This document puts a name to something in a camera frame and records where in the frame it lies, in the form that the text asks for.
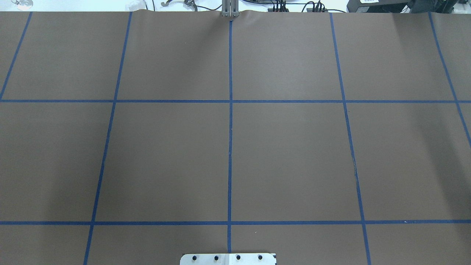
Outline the grey aluminium post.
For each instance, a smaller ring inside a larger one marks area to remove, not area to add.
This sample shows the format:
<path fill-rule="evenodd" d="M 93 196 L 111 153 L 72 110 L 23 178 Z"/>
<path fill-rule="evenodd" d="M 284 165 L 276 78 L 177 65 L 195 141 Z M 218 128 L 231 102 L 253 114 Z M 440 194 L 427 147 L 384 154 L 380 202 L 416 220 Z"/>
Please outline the grey aluminium post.
<path fill-rule="evenodd" d="M 222 17 L 238 17 L 239 11 L 239 0 L 222 0 Z"/>

